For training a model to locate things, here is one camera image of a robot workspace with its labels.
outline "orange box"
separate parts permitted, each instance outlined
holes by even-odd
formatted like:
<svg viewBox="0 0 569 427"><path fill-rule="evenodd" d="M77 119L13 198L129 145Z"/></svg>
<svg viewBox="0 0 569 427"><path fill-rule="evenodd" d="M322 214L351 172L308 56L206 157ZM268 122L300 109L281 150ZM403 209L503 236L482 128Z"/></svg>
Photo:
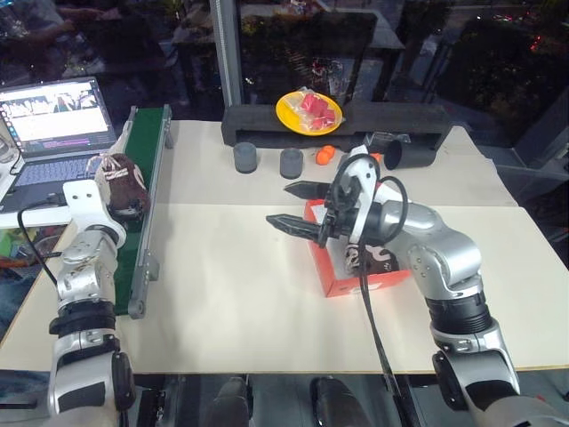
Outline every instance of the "orange box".
<svg viewBox="0 0 569 427"><path fill-rule="evenodd" d="M304 219L316 222L317 219L312 207L322 205L323 203L324 200L309 200L304 208ZM328 251L314 242L309 242L309 245L310 252L312 252L312 256L314 257L314 261L317 265L318 276L320 276L320 282L322 283L322 289L324 290L326 298L360 292L359 278L336 278L334 267L332 266L332 259L330 258ZM411 276L411 271L409 270L370 274L368 276L370 291L398 285L409 276Z"/></svg>

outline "yellow plate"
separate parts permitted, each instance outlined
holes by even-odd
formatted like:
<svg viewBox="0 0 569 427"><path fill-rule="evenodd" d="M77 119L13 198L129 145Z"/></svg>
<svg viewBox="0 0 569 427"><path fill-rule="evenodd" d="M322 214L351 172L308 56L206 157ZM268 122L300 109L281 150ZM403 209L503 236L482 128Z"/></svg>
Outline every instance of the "yellow plate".
<svg viewBox="0 0 569 427"><path fill-rule="evenodd" d="M288 106L288 103L286 102L288 99L290 99L294 96L299 96L299 95L302 96L302 93L301 92L290 92L290 93L286 94L285 96L283 96L276 103L276 106L275 106L276 116L278 117L278 119L281 121L281 123L283 125L288 127L291 131L294 131L296 133L300 133L302 135L307 135L307 136L326 135L327 133L333 132L336 129L338 129L338 126L340 126L341 120L342 120L341 109L336 102L334 102L333 100L331 100L327 96L322 95L320 93L317 93L317 95L320 98L322 98L323 100L325 100L326 102L328 102L328 107L334 110L334 113L335 113L336 119L337 119L337 123L334 126L330 126L326 129L322 129L320 131L306 131L306 130L302 129L300 118Z"/></svg>

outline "green conveyor belt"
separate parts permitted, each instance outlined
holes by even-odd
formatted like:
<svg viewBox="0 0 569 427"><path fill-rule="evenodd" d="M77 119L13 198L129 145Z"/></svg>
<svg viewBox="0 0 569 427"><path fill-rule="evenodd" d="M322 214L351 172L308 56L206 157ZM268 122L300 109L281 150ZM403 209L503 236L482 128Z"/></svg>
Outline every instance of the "green conveyor belt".
<svg viewBox="0 0 569 427"><path fill-rule="evenodd" d="M138 109L124 153L139 166L147 188L153 174L154 161L160 141L163 109ZM128 314L131 283L141 238L142 221L128 222L126 243L118 250L115 272L117 315Z"/></svg>

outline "laptop screen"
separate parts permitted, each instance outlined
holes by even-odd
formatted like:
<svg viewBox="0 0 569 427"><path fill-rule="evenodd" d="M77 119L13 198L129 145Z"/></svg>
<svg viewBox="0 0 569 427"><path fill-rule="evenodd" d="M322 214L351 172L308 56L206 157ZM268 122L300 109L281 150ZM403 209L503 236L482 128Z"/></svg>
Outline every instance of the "laptop screen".
<svg viewBox="0 0 569 427"><path fill-rule="evenodd" d="M94 77L8 88L0 114L23 157L104 150L116 140Z"/></svg>

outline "laptop keyboard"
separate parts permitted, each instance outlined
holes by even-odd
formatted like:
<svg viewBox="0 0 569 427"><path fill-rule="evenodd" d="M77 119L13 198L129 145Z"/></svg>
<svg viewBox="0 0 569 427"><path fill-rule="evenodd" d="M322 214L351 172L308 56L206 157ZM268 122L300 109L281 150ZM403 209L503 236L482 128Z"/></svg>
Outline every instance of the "laptop keyboard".
<svg viewBox="0 0 569 427"><path fill-rule="evenodd" d="M71 158L51 163L26 165L14 187L38 184L41 182L72 181L87 177L85 169L88 157ZM91 170L95 171L99 162L94 162Z"/></svg>

